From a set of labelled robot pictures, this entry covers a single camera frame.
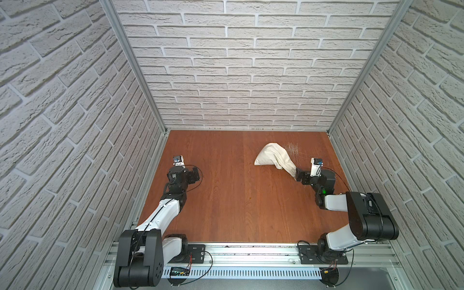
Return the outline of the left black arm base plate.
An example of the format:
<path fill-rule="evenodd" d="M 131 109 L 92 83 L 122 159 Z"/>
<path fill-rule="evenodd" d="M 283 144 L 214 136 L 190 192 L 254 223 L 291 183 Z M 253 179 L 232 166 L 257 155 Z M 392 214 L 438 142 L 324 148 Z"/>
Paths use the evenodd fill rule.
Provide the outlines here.
<path fill-rule="evenodd" d="M 172 258 L 169 263 L 203 264 L 205 259 L 205 244 L 188 244 L 182 247 L 181 253 Z"/>

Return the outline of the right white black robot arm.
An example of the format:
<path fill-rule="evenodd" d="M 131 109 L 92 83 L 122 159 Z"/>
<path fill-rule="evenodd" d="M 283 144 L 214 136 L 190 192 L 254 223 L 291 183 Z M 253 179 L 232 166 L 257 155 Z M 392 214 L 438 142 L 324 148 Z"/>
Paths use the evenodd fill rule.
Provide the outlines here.
<path fill-rule="evenodd" d="M 319 256 L 345 253 L 366 242 L 396 240 L 399 225 L 395 221 L 382 194 L 345 192 L 334 193 L 334 177 L 301 169 L 296 170 L 296 180 L 311 186 L 315 202 L 322 210 L 342 211 L 348 214 L 349 223 L 318 240 Z"/>

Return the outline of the cream cloth drawstring bag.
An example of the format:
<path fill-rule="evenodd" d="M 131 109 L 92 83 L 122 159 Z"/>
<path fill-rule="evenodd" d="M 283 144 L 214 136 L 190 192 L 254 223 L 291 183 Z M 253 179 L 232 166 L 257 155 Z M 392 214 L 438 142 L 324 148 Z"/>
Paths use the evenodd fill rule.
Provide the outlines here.
<path fill-rule="evenodd" d="M 297 175 L 297 167 L 292 162 L 287 151 L 277 143 L 268 143 L 259 152 L 254 161 L 255 166 L 274 165 L 279 170 L 284 169 L 294 179 Z"/>

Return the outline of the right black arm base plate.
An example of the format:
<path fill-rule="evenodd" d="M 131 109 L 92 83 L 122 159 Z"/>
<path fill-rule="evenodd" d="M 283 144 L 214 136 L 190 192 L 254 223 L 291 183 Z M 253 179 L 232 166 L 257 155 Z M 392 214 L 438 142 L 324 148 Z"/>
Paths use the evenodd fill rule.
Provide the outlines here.
<path fill-rule="evenodd" d="M 302 265 L 347 265 L 349 263 L 344 252 L 322 251 L 316 245 L 297 246 L 300 263 Z"/>

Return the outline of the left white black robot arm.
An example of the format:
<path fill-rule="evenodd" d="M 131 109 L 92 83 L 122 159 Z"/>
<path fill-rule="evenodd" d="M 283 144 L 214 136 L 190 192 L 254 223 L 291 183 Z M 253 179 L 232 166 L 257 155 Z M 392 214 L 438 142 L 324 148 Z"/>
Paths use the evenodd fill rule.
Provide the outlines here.
<path fill-rule="evenodd" d="M 134 230 L 125 230 L 118 240 L 113 284 L 116 288 L 157 286 L 165 264 L 175 257 L 187 255 L 185 234 L 164 238 L 168 226 L 187 201 L 188 186 L 201 180 L 202 172 L 195 166 L 174 166 L 158 207 Z"/>

